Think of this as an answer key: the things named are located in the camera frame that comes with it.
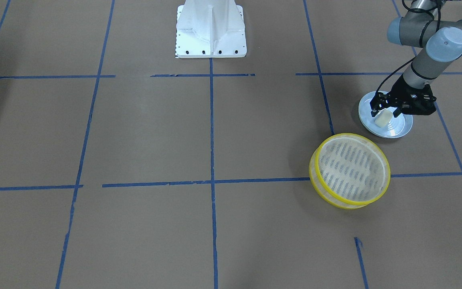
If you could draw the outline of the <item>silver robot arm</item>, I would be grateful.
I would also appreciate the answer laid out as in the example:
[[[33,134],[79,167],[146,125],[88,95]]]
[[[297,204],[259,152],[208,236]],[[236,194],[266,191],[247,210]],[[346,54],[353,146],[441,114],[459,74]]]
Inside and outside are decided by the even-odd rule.
[[[462,56],[462,19],[441,19],[444,0],[413,0],[406,14],[394,19],[387,28],[387,40],[401,46],[420,48],[388,93],[376,90],[370,101],[371,116],[394,108],[393,116],[431,115],[436,112],[436,97],[431,83]]]

